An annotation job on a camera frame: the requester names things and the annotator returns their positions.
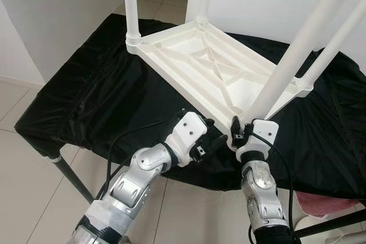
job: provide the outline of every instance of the stool leg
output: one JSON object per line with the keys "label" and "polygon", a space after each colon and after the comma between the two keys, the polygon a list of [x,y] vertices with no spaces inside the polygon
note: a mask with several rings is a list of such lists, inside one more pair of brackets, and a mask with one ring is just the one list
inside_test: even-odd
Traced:
{"label": "stool leg", "polygon": [[137,14],[137,0],[125,0],[126,8],[126,44],[127,49],[129,46],[134,46],[141,43],[141,34],[138,31],[138,14]]}
{"label": "stool leg", "polygon": [[90,191],[85,187],[85,185],[78,178],[76,173],[71,169],[69,164],[60,155],[56,159],[51,159],[51,161],[56,165],[56,167],[64,174],[64,176],[71,182],[72,185],[81,193],[81,195],[91,204],[94,201],[94,197]]}

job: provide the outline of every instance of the white plastic stool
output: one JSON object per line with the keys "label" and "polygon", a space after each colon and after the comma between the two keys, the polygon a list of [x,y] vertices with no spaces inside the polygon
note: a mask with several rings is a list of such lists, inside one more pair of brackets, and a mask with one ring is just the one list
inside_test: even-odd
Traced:
{"label": "white plastic stool", "polygon": [[310,69],[296,78],[343,2],[319,0],[277,66],[212,26],[206,17],[209,0],[201,0],[195,21],[145,37],[138,31],[137,0],[125,0],[126,45],[230,137],[234,115],[242,126],[254,118],[268,119],[294,97],[305,97],[313,89],[366,13],[366,0],[361,0]]}

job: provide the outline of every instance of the white wall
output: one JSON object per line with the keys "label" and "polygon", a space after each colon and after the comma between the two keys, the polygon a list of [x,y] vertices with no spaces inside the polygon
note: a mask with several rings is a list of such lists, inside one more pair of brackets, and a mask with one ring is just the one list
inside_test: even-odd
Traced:
{"label": "white wall", "polygon": [[[315,50],[326,45],[359,0],[346,0],[341,11],[324,29]],[[223,31],[290,43],[317,0],[210,0],[210,23]],[[199,0],[188,0],[186,20],[195,19]],[[349,36],[341,51],[366,74],[366,19]]]}
{"label": "white wall", "polygon": [[44,84],[0,0],[0,78]]}
{"label": "white wall", "polygon": [[2,0],[48,81],[123,0]]}

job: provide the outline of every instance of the black cable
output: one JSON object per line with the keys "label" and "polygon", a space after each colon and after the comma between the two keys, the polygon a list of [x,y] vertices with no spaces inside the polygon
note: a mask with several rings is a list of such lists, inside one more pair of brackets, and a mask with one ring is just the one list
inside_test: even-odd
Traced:
{"label": "black cable", "polygon": [[252,239],[252,225],[249,226],[248,238],[249,238],[250,244],[254,244],[253,239]]}
{"label": "black cable", "polygon": [[[122,134],[116,136],[113,139],[113,141],[112,141],[112,143],[109,147],[108,154],[107,154],[107,161],[108,161],[108,163],[107,163],[107,176],[106,176],[106,180],[105,180],[105,183],[104,183],[104,191],[100,195],[100,197],[103,197],[108,192],[108,189],[109,189],[109,182],[110,182],[110,179],[112,178],[112,175],[110,174],[111,168],[112,168],[112,161],[110,159],[110,155],[111,155],[112,149],[113,149],[114,145],[116,145],[117,141],[120,140],[121,137],[124,137],[128,134],[134,133],[135,131],[139,131],[139,130],[142,130],[142,129],[145,129],[145,128],[148,128],[148,127],[156,126],[156,125],[159,125],[159,124],[162,124],[162,123],[164,123],[164,121],[153,122],[151,124],[144,125],[144,126],[141,126],[139,128],[136,128],[134,130],[128,131],[126,133],[122,133]],[[125,163],[126,163],[126,160],[118,167],[119,168],[118,171],[122,168],[122,166]]]}
{"label": "black cable", "polygon": [[[125,159],[125,161],[123,161],[117,168],[116,168],[116,170],[110,175],[110,177],[111,178],[113,178],[121,169],[122,169],[122,167],[127,163],[127,161],[128,161],[129,159],[128,158],[126,158]],[[103,183],[103,185],[102,185],[102,187],[100,188],[100,190],[99,190],[99,192],[98,192],[98,194],[97,194],[97,196],[96,196],[96,200],[98,200],[98,199],[100,199],[101,197],[102,197],[102,194],[103,194],[103,192],[104,192],[104,188],[105,188],[105,183],[106,182],[104,182]]]}
{"label": "black cable", "polygon": [[288,202],[288,215],[289,215],[288,216],[288,223],[289,223],[291,232],[294,232],[293,231],[293,223],[292,223],[293,181],[292,181],[292,176],[291,176],[291,171],[290,171],[290,165],[287,162],[286,158],[283,156],[283,154],[276,147],[274,147],[269,141],[267,141],[263,137],[257,135],[256,133],[251,133],[251,135],[258,138],[260,141],[266,143],[271,149],[276,151],[277,154],[279,154],[279,156],[281,157],[281,159],[285,163],[287,176],[288,176],[288,181],[289,181],[289,184],[290,184],[290,193],[289,193],[289,202]]}

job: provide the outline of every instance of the black metal table leg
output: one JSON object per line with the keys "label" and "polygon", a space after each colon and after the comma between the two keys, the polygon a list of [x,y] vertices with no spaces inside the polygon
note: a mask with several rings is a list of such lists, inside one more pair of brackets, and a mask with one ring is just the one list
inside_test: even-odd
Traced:
{"label": "black metal table leg", "polygon": [[358,223],[366,220],[366,209],[357,211],[352,214],[343,215],[323,223],[303,228],[301,230],[295,231],[298,237],[307,237],[308,235],[322,233],[323,231],[329,231],[336,228],[348,226],[354,223]]}
{"label": "black metal table leg", "polygon": [[71,169],[69,164],[67,164],[64,158],[60,155],[57,159],[51,159],[51,161],[58,167],[58,169],[71,182],[71,184],[73,184],[74,187],[82,194],[82,196],[91,204],[94,201],[94,197],[81,182],[73,169]]}

